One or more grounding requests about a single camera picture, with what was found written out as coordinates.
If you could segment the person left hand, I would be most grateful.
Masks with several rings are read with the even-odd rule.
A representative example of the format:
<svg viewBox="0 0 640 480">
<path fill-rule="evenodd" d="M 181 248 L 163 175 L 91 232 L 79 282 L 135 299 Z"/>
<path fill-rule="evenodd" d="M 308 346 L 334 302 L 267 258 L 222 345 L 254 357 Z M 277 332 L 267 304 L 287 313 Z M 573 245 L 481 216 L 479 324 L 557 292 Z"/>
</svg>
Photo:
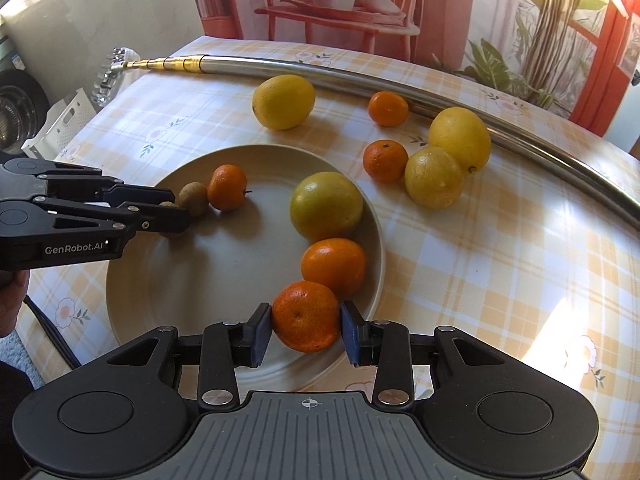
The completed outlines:
<svg viewBox="0 0 640 480">
<path fill-rule="evenodd" d="M 13 275 L 12 281 L 0 292 L 0 337 L 4 338 L 14 331 L 18 312 L 27 295 L 30 279 L 29 270 L 21 270 Z"/>
</svg>

